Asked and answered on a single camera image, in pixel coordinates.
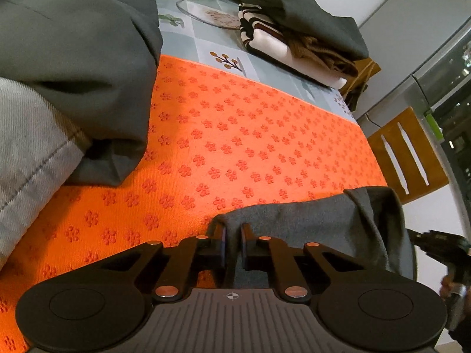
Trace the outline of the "dark grey fleece sweater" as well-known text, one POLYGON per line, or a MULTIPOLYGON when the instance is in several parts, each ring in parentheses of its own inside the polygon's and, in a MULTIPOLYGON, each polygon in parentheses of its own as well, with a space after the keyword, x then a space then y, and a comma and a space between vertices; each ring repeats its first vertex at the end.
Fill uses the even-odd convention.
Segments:
POLYGON ((406 230, 402 205, 389 187, 360 187, 309 202, 243 207, 212 218, 208 236, 217 225, 224 226, 227 232, 224 287, 264 289, 268 286, 267 274, 242 267, 238 243, 244 223, 251 226, 254 234, 280 238, 291 247, 318 242, 411 280, 417 278, 416 253, 406 230))

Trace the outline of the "near right wooden chair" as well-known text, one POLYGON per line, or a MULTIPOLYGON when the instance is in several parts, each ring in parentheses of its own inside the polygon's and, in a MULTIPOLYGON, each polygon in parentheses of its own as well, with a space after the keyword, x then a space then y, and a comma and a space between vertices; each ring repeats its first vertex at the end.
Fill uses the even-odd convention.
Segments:
POLYGON ((449 184, 434 147, 408 107, 368 137, 388 187, 401 203, 420 199, 449 184))

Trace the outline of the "orange flower pattern mat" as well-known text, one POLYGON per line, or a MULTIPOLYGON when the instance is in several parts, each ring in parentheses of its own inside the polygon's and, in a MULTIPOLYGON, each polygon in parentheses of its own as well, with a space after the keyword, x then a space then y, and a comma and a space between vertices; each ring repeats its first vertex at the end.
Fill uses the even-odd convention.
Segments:
POLYGON ((143 242, 173 247, 233 209, 385 182, 359 125, 265 84, 163 56, 135 171, 117 188, 62 187, 1 270, 1 350, 26 350, 14 311, 36 283, 143 242))

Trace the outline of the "light grey garment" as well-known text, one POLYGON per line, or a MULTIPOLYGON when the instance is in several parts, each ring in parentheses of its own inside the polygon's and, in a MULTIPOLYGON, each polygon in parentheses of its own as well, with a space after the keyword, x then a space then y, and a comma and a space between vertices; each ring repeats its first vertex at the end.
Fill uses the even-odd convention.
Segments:
POLYGON ((90 146, 38 92, 1 79, 1 265, 90 146))

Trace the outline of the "folded brown garment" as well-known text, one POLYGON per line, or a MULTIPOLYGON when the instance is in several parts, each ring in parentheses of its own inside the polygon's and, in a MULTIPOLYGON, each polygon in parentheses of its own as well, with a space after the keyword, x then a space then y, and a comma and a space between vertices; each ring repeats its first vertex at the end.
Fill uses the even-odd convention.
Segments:
POLYGON ((368 88, 370 78, 381 71, 378 63, 370 57, 352 61, 315 37, 288 32, 285 35, 295 58, 310 59, 346 79, 346 84, 339 91, 348 109, 355 111, 361 94, 368 88))

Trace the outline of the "folded white striped garment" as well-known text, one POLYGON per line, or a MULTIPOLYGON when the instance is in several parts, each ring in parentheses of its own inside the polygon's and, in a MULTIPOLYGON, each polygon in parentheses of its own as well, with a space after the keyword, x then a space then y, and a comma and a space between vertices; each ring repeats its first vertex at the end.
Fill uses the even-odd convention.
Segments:
POLYGON ((269 18, 260 7, 241 4, 238 17, 241 41, 248 52, 276 62, 327 87, 340 89, 346 84, 346 79, 336 72, 324 69, 310 59, 295 58, 281 26, 269 18))

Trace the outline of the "silver refrigerator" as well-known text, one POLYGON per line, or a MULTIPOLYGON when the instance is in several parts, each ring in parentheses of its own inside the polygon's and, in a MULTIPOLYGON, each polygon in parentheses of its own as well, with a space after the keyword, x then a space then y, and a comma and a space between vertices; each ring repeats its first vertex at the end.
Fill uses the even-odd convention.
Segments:
POLYGON ((450 180, 405 205, 407 226, 469 234, 470 215, 457 176, 426 117, 470 86, 462 56, 470 39, 470 0, 387 0, 360 31, 381 71, 359 97, 354 118, 371 136, 411 107, 450 180))

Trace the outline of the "patterned tablecloth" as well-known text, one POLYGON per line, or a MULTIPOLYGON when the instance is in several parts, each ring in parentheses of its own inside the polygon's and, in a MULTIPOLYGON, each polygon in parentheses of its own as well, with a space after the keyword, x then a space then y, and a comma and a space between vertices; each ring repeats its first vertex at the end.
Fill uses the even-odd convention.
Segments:
POLYGON ((197 61, 296 96, 354 120, 339 91, 249 54, 235 22, 235 0, 156 0, 163 54, 197 61))

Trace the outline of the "folded dark green sweater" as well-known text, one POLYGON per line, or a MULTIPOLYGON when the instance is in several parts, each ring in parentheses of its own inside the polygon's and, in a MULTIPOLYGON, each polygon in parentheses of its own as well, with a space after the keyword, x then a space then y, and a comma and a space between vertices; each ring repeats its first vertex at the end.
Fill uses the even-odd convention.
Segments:
POLYGON ((332 46, 353 61, 370 56, 357 22, 351 17, 334 16, 316 0, 240 0, 259 6, 274 21, 299 34, 314 37, 332 46))

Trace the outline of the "dark grey trousers pile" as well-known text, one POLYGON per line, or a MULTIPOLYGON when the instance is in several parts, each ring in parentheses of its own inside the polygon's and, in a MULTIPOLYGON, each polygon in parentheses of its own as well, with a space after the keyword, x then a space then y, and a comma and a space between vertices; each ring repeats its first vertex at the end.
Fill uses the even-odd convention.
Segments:
POLYGON ((156 0, 1 0, 1 75, 90 138, 73 185, 116 187, 140 163, 162 45, 156 0))

